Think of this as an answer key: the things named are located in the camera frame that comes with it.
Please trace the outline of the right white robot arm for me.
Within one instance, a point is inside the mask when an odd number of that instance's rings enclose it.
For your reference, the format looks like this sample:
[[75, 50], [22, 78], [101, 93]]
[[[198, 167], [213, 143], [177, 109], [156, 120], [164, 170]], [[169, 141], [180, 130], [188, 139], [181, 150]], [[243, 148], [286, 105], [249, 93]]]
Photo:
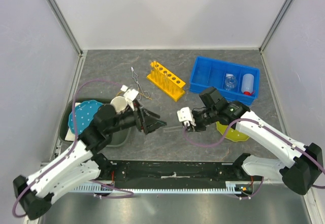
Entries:
[[322, 149], [315, 143], [306, 145], [285, 135], [259, 118], [240, 101], [228, 102], [215, 87], [203, 90], [199, 97], [203, 110], [184, 107], [177, 112], [184, 133], [202, 132], [208, 125], [220, 123], [226, 131], [237, 130], [258, 142], [277, 158], [261, 158], [249, 153], [238, 157], [233, 176], [244, 180], [248, 176], [281, 181], [290, 190], [305, 195], [324, 173]]

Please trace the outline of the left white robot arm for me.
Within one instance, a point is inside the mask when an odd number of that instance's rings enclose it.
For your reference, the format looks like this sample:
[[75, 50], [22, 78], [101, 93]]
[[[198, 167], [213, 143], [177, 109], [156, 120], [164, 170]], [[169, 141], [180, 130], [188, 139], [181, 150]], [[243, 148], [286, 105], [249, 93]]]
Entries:
[[112, 171], [101, 150], [110, 143], [113, 133], [135, 126], [147, 135], [167, 124], [138, 101], [132, 105], [132, 109], [119, 113], [111, 104], [101, 105], [88, 127], [77, 134], [73, 144], [60, 156], [27, 177], [16, 177], [12, 215], [37, 219], [79, 185], [97, 178], [108, 179]]

